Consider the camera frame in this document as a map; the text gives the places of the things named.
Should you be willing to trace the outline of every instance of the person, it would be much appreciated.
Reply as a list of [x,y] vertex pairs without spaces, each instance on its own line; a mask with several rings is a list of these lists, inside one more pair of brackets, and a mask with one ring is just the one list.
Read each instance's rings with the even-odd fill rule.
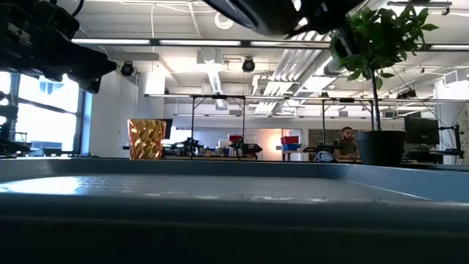
[[355,142],[353,129],[351,127],[342,128],[341,138],[336,140],[336,149],[334,150],[336,158],[352,158],[360,157],[358,145]]

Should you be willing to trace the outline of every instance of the plant pot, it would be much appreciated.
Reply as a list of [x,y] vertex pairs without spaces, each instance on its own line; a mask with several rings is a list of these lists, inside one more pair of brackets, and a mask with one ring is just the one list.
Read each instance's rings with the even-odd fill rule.
[[368,131],[355,135],[361,163],[375,166],[401,164],[404,149],[404,131]]

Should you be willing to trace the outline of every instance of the red object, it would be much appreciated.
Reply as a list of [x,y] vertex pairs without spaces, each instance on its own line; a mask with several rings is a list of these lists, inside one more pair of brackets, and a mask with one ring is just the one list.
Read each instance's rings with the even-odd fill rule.
[[297,144],[300,143],[299,136],[282,136],[281,144]]
[[242,139],[243,136],[238,136],[238,135],[229,135],[229,141],[233,143],[238,143],[240,139]]

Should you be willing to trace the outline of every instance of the fluorescent light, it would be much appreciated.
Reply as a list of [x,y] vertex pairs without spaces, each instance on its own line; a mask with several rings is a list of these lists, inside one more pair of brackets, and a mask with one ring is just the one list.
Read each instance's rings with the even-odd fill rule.
[[73,39],[75,44],[99,44],[99,45],[149,45],[149,40],[118,40],[118,39]]
[[272,99],[272,100],[284,100],[284,96],[246,96],[246,99]]
[[308,42],[308,41],[251,41],[253,47],[272,48],[316,48],[327,49],[329,42]]
[[240,46],[237,40],[160,40],[160,45]]
[[190,95],[150,95],[145,94],[146,97],[154,97],[154,98],[189,98]]
[[[389,1],[388,6],[395,6],[395,7],[406,7],[409,4],[409,1]],[[449,7],[453,5],[450,1],[416,1],[411,2],[413,6],[416,7]]]
[[450,51],[465,50],[465,51],[469,51],[469,45],[457,45],[457,44],[453,44],[453,45],[432,45],[432,46],[430,46],[430,50],[450,50]]

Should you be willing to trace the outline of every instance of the glass window pane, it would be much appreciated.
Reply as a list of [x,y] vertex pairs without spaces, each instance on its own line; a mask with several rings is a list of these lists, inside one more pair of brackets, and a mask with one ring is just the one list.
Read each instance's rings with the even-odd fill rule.
[[11,85],[11,75],[9,73],[0,72],[0,91],[9,94]]
[[[18,111],[17,132],[27,132],[27,142],[62,143],[62,150],[73,150],[76,116],[63,114],[36,106],[20,103]],[[15,140],[22,142],[25,136],[16,134]]]
[[22,75],[20,98],[76,113],[78,108],[78,85],[64,75],[64,81],[57,83],[41,76],[38,79]]

